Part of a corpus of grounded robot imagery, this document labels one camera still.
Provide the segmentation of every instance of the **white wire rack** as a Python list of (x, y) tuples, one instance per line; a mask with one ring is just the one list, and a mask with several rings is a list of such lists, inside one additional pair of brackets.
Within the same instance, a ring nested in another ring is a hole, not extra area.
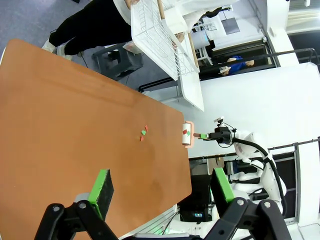
[[(162, 1), (164, 9), (173, 6), (174, 1)], [(187, 47), (183, 48), (162, 20), (157, 0), (140, 0), (131, 5), (131, 31), (135, 45), (174, 80), (199, 72), (193, 54), (186, 53)]]

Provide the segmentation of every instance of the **wooden table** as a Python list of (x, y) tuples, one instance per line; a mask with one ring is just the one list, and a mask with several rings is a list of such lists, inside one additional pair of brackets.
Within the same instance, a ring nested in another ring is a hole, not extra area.
[(110, 169), (106, 222), (118, 237), (169, 209), (191, 193), (183, 122), (175, 109), (11, 40), (0, 65), (3, 239), (33, 239), (47, 205), (71, 205), (100, 169)]

